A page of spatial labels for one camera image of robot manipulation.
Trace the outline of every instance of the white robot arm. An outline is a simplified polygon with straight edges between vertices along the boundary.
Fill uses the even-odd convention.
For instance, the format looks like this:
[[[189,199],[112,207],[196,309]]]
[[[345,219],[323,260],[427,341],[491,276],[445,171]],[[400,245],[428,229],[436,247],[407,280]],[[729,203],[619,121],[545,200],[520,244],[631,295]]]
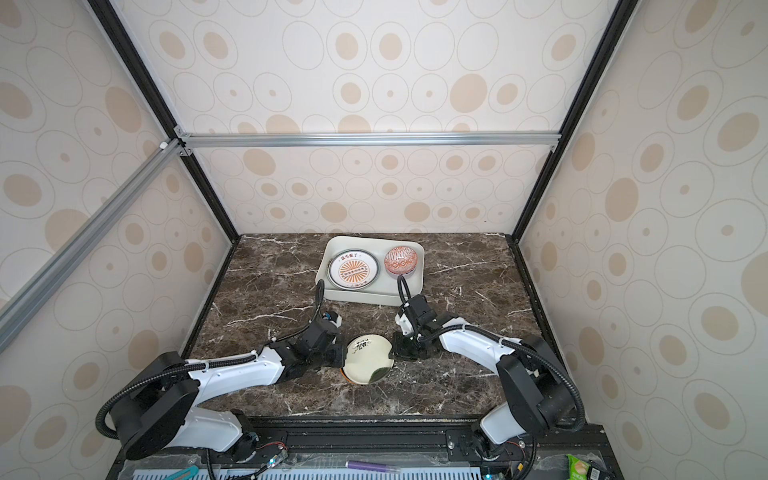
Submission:
[[[499,337],[460,316],[437,316],[422,295],[403,298],[396,322],[400,331],[392,339],[395,358],[428,359],[445,350],[466,356],[499,376],[507,402],[473,429],[472,448],[483,457],[493,456],[512,437],[543,435],[574,406],[577,422],[572,429],[583,425],[584,407],[578,391],[541,338]],[[258,440],[247,417],[198,405],[250,386],[295,379],[308,369],[344,366],[346,346],[340,326],[341,317],[330,312],[313,316],[305,329],[272,341],[260,352],[187,361],[177,353],[164,353],[104,404],[96,418],[97,430],[120,439],[131,460],[167,446],[209,448],[226,452],[232,462],[247,460]],[[115,430],[106,425],[107,414]]]

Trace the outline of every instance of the black cable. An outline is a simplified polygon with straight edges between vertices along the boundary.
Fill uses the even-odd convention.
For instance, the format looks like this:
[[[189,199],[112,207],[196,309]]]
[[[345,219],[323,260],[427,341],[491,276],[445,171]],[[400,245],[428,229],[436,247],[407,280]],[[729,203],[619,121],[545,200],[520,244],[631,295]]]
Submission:
[[[316,320],[317,316],[319,315],[320,308],[323,305],[323,296],[325,293],[325,282],[323,280],[320,280],[316,287],[315,287],[315,311],[312,315],[312,319],[310,322],[313,322]],[[288,336],[284,336],[281,339],[278,339],[277,341],[282,341],[285,339],[288,339],[292,336],[299,335],[306,331],[306,329],[309,328],[309,324],[305,326],[303,329],[301,329],[298,332],[291,333]],[[227,360],[216,360],[213,362],[209,362],[206,366],[206,363],[204,362],[197,362],[197,363],[188,363],[183,366],[174,367],[172,369],[164,370],[163,372],[157,373],[155,375],[149,376],[146,379],[138,380],[134,383],[131,383],[128,386],[125,386],[122,390],[115,393],[109,400],[106,401],[104,405],[101,406],[98,413],[96,414],[96,430],[101,433],[103,436],[107,437],[108,439],[118,439],[118,433],[110,429],[109,426],[106,423],[107,414],[112,410],[112,407],[117,404],[120,399],[123,397],[130,395],[132,392],[135,392],[136,390],[149,385],[152,382],[156,382],[157,380],[167,378],[169,376],[179,375],[181,373],[187,373],[187,372],[194,372],[197,370],[203,370],[206,368],[209,369],[217,369],[223,366],[233,366],[233,365],[241,365],[243,363],[248,363],[257,358],[256,355],[248,355],[244,356],[240,359],[227,359]]]
[[[528,456],[528,461],[523,464],[523,469],[520,470],[517,474],[512,476],[512,480],[523,480],[523,478],[527,477],[529,473],[531,473],[531,470],[533,469],[533,464],[536,462],[536,438],[531,435],[531,455]]]
[[[205,362],[188,363],[187,365],[164,370],[163,372],[148,376],[146,379],[141,379],[131,383],[130,385],[125,386],[121,391],[115,393],[112,398],[107,400],[106,403],[101,406],[98,413],[96,414],[96,430],[108,439],[118,439],[118,433],[113,429],[110,429],[105,422],[107,414],[110,412],[110,410],[112,410],[112,407],[114,407],[115,404],[120,401],[120,399],[130,395],[132,392],[135,392],[141,387],[149,385],[152,382],[156,382],[157,380],[164,379],[169,376],[178,375],[180,373],[203,370],[206,368],[206,366],[209,369],[219,369],[224,366],[242,365],[243,363],[252,362],[256,358],[257,356],[251,354],[239,359],[214,360],[213,362],[208,362],[207,364]]]
[[[210,449],[205,449],[205,462],[208,467],[208,480],[217,480],[216,474],[214,473],[214,466],[210,463]]]
[[[238,475],[237,477],[227,477],[226,480],[256,480],[259,475],[266,472],[267,466],[259,468],[256,473],[246,473],[245,475]]]
[[[297,330],[296,332],[289,333],[288,335],[281,336],[278,339],[275,339],[274,342],[270,343],[276,343],[276,342],[282,342],[284,340],[288,340],[289,338],[293,338],[294,336],[301,335],[302,333],[306,332],[306,329],[310,327],[310,324],[317,320],[318,315],[320,314],[320,309],[323,308],[323,299],[325,297],[326,292],[326,282],[322,278],[318,280],[317,285],[315,285],[315,311],[312,314],[312,318],[310,319],[310,322],[307,323],[305,326],[303,326],[301,329]]]
[[[406,295],[408,295],[407,299],[406,295],[403,295],[402,293],[403,289],[406,290]],[[411,290],[408,288],[408,282],[406,282],[406,278],[403,275],[397,276],[397,293],[400,295],[400,301],[403,303],[411,299]]]
[[[498,342],[499,340],[501,340],[502,345],[518,350],[524,353],[525,355],[530,356],[532,359],[536,359],[539,362],[541,362],[541,364],[547,367],[547,369],[550,372],[552,372],[553,375],[557,376],[560,379],[560,381],[563,382],[563,385],[565,386],[566,390],[568,390],[568,393],[571,395],[571,398],[574,400],[574,405],[576,407],[576,421],[574,422],[573,425],[570,425],[568,428],[561,429],[561,430],[565,432],[578,432],[579,430],[581,430],[581,427],[583,427],[584,424],[587,422],[586,413],[584,410],[584,402],[581,400],[581,394],[576,388],[576,385],[574,385],[574,383],[571,381],[568,375],[563,373],[563,371],[560,370],[559,367],[557,367],[555,364],[547,360],[545,357],[539,355],[538,352],[536,352],[536,350],[528,348],[527,346],[521,345],[519,343],[514,343],[514,342],[510,342],[509,340],[502,339],[500,336],[496,335],[493,332],[489,332],[488,330],[482,329],[479,326],[469,325],[469,324],[451,325],[451,326],[443,327],[440,330],[434,332],[432,335],[420,338],[419,342],[429,343],[434,339],[437,339],[443,333],[452,332],[453,330],[467,330],[469,332],[479,333],[485,337],[488,337],[494,342]]]

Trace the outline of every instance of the circle pattern wallpaper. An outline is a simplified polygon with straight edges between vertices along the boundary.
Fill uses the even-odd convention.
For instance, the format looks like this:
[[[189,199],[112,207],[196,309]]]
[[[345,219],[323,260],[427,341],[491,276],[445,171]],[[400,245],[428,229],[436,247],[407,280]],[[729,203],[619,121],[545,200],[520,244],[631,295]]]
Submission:
[[[244,233],[512,232],[547,145],[198,148]]]
[[[123,13],[195,133],[558,130],[615,4],[148,3]]]
[[[75,0],[0,7],[0,308],[165,137]]]
[[[120,443],[96,411],[184,347],[230,247],[184,171],[161,171],[0,356],[0,478],[106,475]]]
[[[625,478],[766,465],[766,19],[645,2],[521,243]]]

